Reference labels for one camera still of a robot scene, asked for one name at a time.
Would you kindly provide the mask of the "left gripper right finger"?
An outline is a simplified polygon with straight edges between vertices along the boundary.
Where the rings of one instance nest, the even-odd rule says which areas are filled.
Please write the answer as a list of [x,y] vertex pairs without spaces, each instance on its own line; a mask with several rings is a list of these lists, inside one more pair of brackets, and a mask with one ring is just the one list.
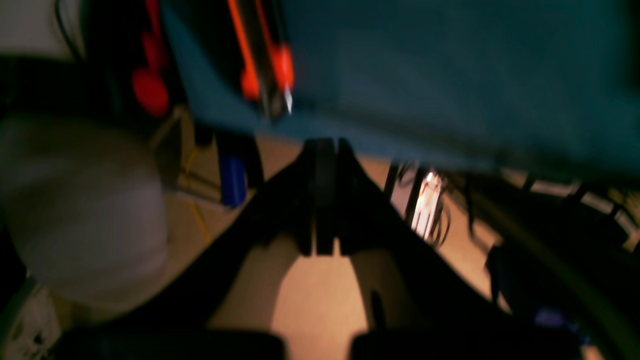
[[478,293],[400,217],[339,139],[334,221],[368,331],[352,360],[580,360],[565,330],[519,320]]

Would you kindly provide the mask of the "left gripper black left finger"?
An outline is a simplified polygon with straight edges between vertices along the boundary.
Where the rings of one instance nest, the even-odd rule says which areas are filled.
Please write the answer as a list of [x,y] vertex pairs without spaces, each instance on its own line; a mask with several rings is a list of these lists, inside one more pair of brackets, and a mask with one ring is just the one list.
[[67,332],[57,360],[283,360],[284,342],[246,330],[206,330],[256,245],[308,213],[319,142],[270,178],[237,219],[160,294],[122,317]]

